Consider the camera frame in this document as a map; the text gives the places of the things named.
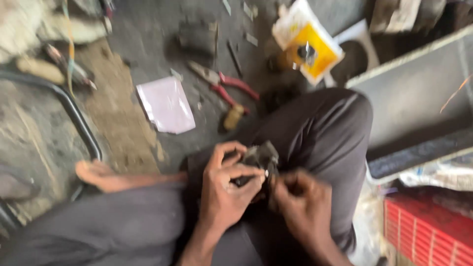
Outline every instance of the knee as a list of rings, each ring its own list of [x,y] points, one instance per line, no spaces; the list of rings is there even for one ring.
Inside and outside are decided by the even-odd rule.
[[[368,135],[373,123],[373,107],[368,98],[352,89],[327,88],[315,91],[308,101],[322,101],[315,118],[325,117],[328,124],[344,125],[353,135]]]

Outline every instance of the pliers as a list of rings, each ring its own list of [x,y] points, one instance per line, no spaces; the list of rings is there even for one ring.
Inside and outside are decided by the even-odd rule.
[[[194,70],[197,74],[199,74],[202,78],[204,78],[208,83],[210,83],[210,88],[216,92],[218,92],[222,98],[228,102],[232,107],[234,105],[237,105],[238,103],[227,93],[225,88],[222,86],[223,85],[229,85],[233,86],[236,88],[241,89],[242,91],[246,92],[248,95],[250,95],[251,98],[255,100],[260,99],[260,95],[252,90],[250,86],[243,81],[236,79],[236,78],[231,78],[223,75],[222,72],[219,72],[218,74],[215,71],[212,71],[206,67],[203,67],[199,65],[198,63],[194,61],[188,61],[189,67]],[[250,109],[247,107],[243,107],[245,114],[250,113]]]

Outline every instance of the bare foot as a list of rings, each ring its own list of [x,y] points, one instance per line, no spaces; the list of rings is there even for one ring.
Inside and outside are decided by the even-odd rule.
[[[102,192],[112,193],[131,188],[152,186],[162,182],[186,182],[187,173],[174,175],[119,175],[108,165],[95,159],[93,162],[80,161],[76,164],[76,174],[84,182],[98,187]]]

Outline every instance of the red plastic crate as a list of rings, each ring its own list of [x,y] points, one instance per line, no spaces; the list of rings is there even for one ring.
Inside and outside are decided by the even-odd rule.
[[[385,199],[386,239],[417,266],[473,266],[473,220],[428,197]]]

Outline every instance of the metal frame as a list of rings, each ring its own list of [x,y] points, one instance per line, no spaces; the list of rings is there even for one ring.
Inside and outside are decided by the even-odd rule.
[[[40,87],[50,92],[54,92],[57,98],[61,101],[62,106],[66,110],[70,119],[74,123],[82,140],[85,142],[91,159],[102,160],[102,151],[100,150],[97,140],[95,139],[94,135],[92,134],[92,131],[87,125],[86,120],[82,116],[79,107],[76,105],[71,95],[67,91],[42,78],[18,72],[0,70],[0,79],[25,83],[28,85]],[[85,187],[86,184],[81,182],[79,186],[74,190],[74,193],[72,194],[70,200],[74,201],[78,199],[84,191]],[[22,227],[22,224],[20,223],[18,218],[12,213],[8,205],[1,198],[0,224],[7,230],[8,234],[10,235]]]

